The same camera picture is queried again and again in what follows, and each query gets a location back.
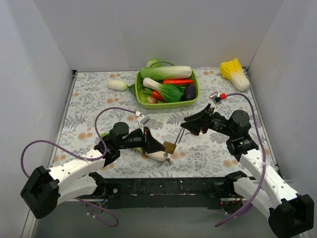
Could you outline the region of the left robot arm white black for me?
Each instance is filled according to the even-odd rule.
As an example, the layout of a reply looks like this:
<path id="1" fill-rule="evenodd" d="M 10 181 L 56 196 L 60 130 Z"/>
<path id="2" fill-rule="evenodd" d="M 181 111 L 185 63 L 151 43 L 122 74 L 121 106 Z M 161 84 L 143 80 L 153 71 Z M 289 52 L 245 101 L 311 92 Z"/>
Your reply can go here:
<path id="1" fill-rule="evenodd" d="M 50 214 L 57 205 L 78 196 L 101 198 L 107 191 L 106 182 L 96 171 L 118 159 L 122 149 L 134 148 L 140 148 L 145 154 L 165 150 L 148 127 L 130 132 L 128 124 L 117 122 L 82 158 L 51 169 L 43 166 L 34 169 L 20 195 L 37 219 Z"/>

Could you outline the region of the brass silver padlock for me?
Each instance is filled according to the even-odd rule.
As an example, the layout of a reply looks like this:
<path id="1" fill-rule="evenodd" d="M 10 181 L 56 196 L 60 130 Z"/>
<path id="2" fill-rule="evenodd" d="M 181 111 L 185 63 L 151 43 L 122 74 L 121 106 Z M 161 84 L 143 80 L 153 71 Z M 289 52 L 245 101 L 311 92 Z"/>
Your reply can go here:
<path id="1" fill-rule="evenodd" d="M 183 129 L 183 128 L 179 131 L 179 134 L 178 134 L 178 136 L 176 137 L 175 142 L 172 143 L 172 142 L 165 141 L 165 142 L 163 143 L 163 146 L 165 147 L 165 151 L 164 151 L 164 152 L 165 152 L 166 154 L 173 154 L 173 153 L 174 153 L 177 144 L 179 144 L 180 141 L 181 141 L 181 139 L 182 139 L 182 136 L 183 136 L 183 134 L 184 134 L 184 131 L 185 131 L 185 129 Z"/>

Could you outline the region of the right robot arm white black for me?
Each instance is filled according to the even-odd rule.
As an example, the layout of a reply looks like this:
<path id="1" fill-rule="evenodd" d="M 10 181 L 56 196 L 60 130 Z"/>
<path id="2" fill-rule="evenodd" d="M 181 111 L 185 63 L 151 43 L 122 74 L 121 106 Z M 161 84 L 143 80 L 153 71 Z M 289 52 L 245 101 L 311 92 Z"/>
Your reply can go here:
<path id="1" fill-rule="evenodd" d="M 301 195 L 264 161 L 264 154 L 249 135 L 250 117 L 243 110 L 236 110 L 229 119 L 207 105 L 202 111 L 186 117 L 181 127 L 194 135 L 208 129 L 229 137 L 229 153 L 257 180 L 254 184 L 247 175 L 238 171 L 226 176 L 224 191 L 230 197 L 241 195 L 247 206 L 253 205 L 268 220 L 278 238 L 291 238 L 314 227 L 314 201 Z"/>

